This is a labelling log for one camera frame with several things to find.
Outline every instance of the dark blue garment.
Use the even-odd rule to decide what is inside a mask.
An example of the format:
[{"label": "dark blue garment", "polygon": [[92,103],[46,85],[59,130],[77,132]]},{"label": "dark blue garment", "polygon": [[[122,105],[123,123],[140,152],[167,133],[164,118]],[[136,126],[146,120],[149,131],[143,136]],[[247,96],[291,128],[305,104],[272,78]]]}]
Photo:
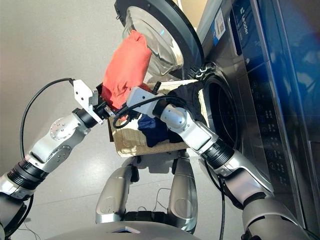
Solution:
[{"label": "dark blue garment", "polygon": [[138,130],[145,135],[146,144],[149,148],[169,139],[167,125],[156,117],[151,118],[148,115],[142,114],[138,120]]}]

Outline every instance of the red cloth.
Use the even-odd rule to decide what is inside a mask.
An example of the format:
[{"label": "red cloth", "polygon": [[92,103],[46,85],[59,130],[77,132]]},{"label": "red cloth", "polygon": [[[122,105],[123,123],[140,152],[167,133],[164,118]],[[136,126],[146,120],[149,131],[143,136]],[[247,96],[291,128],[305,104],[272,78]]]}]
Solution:
[{"label": "red cloth", "polygon": [[150,89],[143,83],[151,57],[145,36],[133,30],[114,52],[102,83],[102,98],[120,109],[133,87]]}]

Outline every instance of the gray floor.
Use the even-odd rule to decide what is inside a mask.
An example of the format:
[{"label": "gray floor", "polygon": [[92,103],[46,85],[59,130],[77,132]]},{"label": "gray floor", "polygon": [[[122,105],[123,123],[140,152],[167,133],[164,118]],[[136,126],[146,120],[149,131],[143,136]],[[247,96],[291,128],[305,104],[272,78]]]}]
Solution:
[{"label": "gray floor", "polygon": [[[101,82],[113,51],[121,42],[122,25],[111,0],[1,0],[0,1],[0,174],[20,160],[21,116],[33,94],[53,80],[72,77],[94,88]],[[43,136],[50,124],[78,107],[72,87],[59,83],[32,106],[25,127],[25,149]],[[154,164],[163,155],[148,156]],[[219,192],[192,157],[199,202],[195,235],[217,239],[220,231]],[[72,155],[51,173],[35,194],[27,225],[41,239],[95,226],[95,206],[110,174],[125,159],[109,141],[106,125],[95,127]],[[128,210],[152,210],[161,187],[170,187],[172,174],[140,170],[140,181],[130,188]],[[168,191],[159,199],[168,203]],[[240,239],[241,212],[226,205],[224,239]],[[13,240],[35,239],[18,230]]]}]

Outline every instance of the wicker basket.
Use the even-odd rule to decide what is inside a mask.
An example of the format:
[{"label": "wicker basket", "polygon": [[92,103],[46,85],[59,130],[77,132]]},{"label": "wicker basket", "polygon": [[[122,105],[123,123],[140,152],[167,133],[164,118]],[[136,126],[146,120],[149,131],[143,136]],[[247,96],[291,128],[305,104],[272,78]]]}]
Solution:
[{"label": "wicker basket", "polygon": [[[158,93],[167,94],[180,85],[185,85],[196,81],[197,80],[162,82]],[[148,86],[153,89],[155,83],[148,83]],[[208,116],[202,90],[199,92],[199,101],[201,104],[201,113],[208,124]],[[112,126],[112,124],[110,124],[110,129],[112,132],[116,151],[120,157],[171,152],[175,150],[186,149],[188,147],[184,142],[170,143],[169,140],[159,142],[153,147],[148,147],[145,135],[138,130],[138,120],[131,121],[121,129],[116,129]]]}]

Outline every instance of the black wire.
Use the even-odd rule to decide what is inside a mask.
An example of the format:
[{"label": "black wire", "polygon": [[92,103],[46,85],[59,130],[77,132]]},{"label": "black wire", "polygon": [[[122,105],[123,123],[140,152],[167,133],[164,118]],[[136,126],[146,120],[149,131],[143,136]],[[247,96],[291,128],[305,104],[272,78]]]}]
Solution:
[{"label": "black wire", "polygon": [[123,116],[125,116],[126,114],[128,114],[128,112],[130,110],[133,110],[135,108],[138,108],[138,107],[141,107],[142,105],[145,105],[145,104],[149,104],[149,103],[152,103],[154,101],[157,101],[157,100],[160,100],[160,99],[176,99],[176,100],[179,100],[180,101],[180,104],[186,109],[189,111],[190,115],[191,115],[191,112],[190,110],[188,109],[188,106],[186,104],[186,101],[184,99],[182,99],[181,97],[178,97],[178,96],[171,96],[171,95],[162,95],[162,96],[156,96],[154,98],[151,98],[151,99],[148,99],[148,100],[144,100],[144,101],[141,101],[137,104],[134,104],[132,106],[125,106],[123,108],[121,108],[117,114],[115,115],[115,118],[113,120],[113,127],[115,129],[121,129],[124,127],[124,125],[116,125],[117,121],[122,118]]},{"label": "black wire", "polygon": [[165,207],[158,201],[159,192],[160,192],[160,190],[162,190],[162,189],[171,190],[171,188],[166,188],[166,187],[161,187],[161,188],[158,189],[158,192],[156,193],[156,198],[155,198],[155,206],[154,206],[152,212],[154,212],[154,211],[156,210],[157,204],[160,204],[161,207],[165,208]]},{"label": "black wire", "polygon": [[39,238],[39,240],[41,240],[41,237],[39,236],[38,233],[36,233],[35,231],[32,231],[32,230],[27,226],[27,224],[26,224],[25,222],[24,222],[24,225],[25,225],[26,229],[18,228],[18,230],[29,231],[29,232],[33,233],[33,235],[34,235],[34,237],[35,237],[35,240],[38,240],[38,238]]},{"label": "black wire", "polygon": [[57,83],[61,83],[61,82],[66,82],[69,81],[71,84],[73,84],[74,79],[72,78],[62,78],[59,80],[55,80],[52,81],[50,83],[48,83],[47,85],[45,85],[43,88],[41,88],[34,96],[33,98],[30,100],[30,102],[28,103],[28,105],[26,106],[23,116],[22,116],[22,120],[21,120],[21,126],[20,126],[20,153],[21,153],[21,158],[22,160],[25,159],[25,148],[24,148],[24,129],[25,129],[25,122],[26,122],[26,117],[27,117],[27,113],[31,107],[31,105],[34,103],[34,101],[37,99],[37,97],[39,97],[39,95],[46,90],[48,87],[57,84]]},{"label": "black wire", "polygon": [[221,214],[221,227],[220,227],[220,237],[219,240],[223,240],[225,231],[225,220],[226,220],[226,201],[225,201],[225,191],[222,185],[221,178],[218,176],[218,181],[221,189],[221,201],[222,201],[222,214]]},{"label": "black wire", "polygon": [[27,208],[25,214],[23,215],[23,217],[21,218],[21,220],[19,221],[19,223],[16,225],[16,227],[13,228],[13,229],[11,229],[11,230],[9,231],[9,235],[5,236],[6,239],[9,239],[9,237],[10,237],[12,234],[14,234],[14,232],[15,232],[15,231],[21,226],[21,224],[26,220],[26,218],[27,218],[27,216],[28,216],[28,214],[29,214],[29,212],[30,212],[30,210],[31,210],[31,207],[32,207],[33,202],[34,202],[34,195],[31,195],[30,201],[29,201],[29,205],[28,205],[28,208]]},{"label": "black wire", "polygon": [[309,237],[312,237],[315,240],[320,240],[320,237],[318,237],[317,235],[315,235],[312,231],[309,231],[307,229],[304,229],[306,231],[306,233],[308,234]]},{"label": "black wire", "polygon": [[32,230],[27,226],[27,224],[26,224],[25,222],[24,222],[24,225],[25,225],[25,227],[26,227],[27,230],[31,231],[34,235],[36,235],[36,236],[41,240],[41,237],[39,236],[38,233],[36,233],[35,231],[32,231]]},{"label": "black wire", "polygon": [[208,174],[209,174],[209,177],[210,177],[211,181],[213,182],[213,184],[215,185],[215,187],[221,192],[221,188],[218,186],[218,184],[216,183],[214,177],[213,177],[212,174],[211,174],[211,171],[209,170],[209,166],[208,166],[207,160],[204,160],[204,165],[205,165],[206,171],[207,171]]}]

